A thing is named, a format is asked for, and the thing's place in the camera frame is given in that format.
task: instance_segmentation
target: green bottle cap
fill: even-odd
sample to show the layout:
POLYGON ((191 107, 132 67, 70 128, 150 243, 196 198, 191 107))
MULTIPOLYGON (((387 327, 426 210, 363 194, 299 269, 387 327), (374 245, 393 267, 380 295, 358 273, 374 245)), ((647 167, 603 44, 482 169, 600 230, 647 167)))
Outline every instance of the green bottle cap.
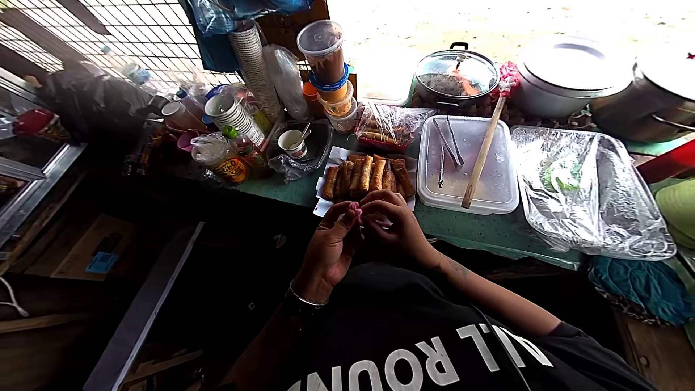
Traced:
POLYGON ((227 125, 222 129, 222 134, 229 138, 236 138, 239 135, 239 131, 236 130, 236 128, 227 125))

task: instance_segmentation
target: metal wire mesh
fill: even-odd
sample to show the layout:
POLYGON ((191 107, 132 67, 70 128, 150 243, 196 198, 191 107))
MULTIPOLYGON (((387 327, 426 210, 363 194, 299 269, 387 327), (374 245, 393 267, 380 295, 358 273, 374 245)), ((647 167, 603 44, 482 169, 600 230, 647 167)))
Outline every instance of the metal wire mesh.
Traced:
MULTIPOLYGON (((177 0, 80 0, 112 35, 93 32, 54 0, 6 0, 7 8, 22 10, 90 61, 117 77, 113 64, 101 52, 104 45, 116 54, 136 59, 162 87, 175 87, 177 79, 191 80, 202 69, 200 52, 183 8, 177 0)), ((60 60, 18 30, 0 23, 0 43, 48 71, 62 69, 60 60)), ((235 74, 204 71, 209 83, 233 83, 235 74)))

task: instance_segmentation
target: person's right hand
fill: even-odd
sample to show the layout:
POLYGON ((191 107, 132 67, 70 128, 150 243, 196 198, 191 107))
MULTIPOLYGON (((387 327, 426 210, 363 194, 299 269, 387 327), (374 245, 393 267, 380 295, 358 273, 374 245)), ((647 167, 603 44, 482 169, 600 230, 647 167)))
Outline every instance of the person's right hand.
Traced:
POLYGON ((436 250, 425 238, 418 220, 402 195, 391 190, 373 191, 360 202, 360 205, 362 225, 369 233, 387 244, 402 248, 428 269, 439 266, 440 259, 432 256, 436 250), (372 214, 387 217, 392 226, 384 228, 371 216, 372 214))

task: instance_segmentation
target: person's left hand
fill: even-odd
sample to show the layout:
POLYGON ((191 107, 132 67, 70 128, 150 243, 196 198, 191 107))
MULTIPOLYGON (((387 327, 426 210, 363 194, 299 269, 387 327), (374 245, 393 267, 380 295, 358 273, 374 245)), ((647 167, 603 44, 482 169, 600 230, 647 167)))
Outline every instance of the person's left hand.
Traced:
POLYGON ((348 272, 363 239, 355 227, 361 214, 357 202, 340 202, 328 209, 306 249, 293 286, 296 294, 314 303, 328 301, 333 287, 348 272))

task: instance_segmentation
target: hand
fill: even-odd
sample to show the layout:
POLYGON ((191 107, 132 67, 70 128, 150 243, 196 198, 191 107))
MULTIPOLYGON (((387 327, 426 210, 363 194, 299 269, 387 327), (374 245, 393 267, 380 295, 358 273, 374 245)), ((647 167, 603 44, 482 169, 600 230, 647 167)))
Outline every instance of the hand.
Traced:
POLYGON ((328 301, 363 239, 359 226, 355 227, 361 214, 357 202, 340 202, 328 209, 306 249, 293 287, 296 294, 314 303, 328 301))
POLYGON ((402 195, 390 190, 373 191, 360 202, 360 205, 363 213, 362 224, 369 233, 387 244, 402 248, 425 268, 440 266, 441 258, 433 256, 437 251, 425 238, 420 223, 402 195), (373 214, 387 217, 392 225, 384 229, 373 214))

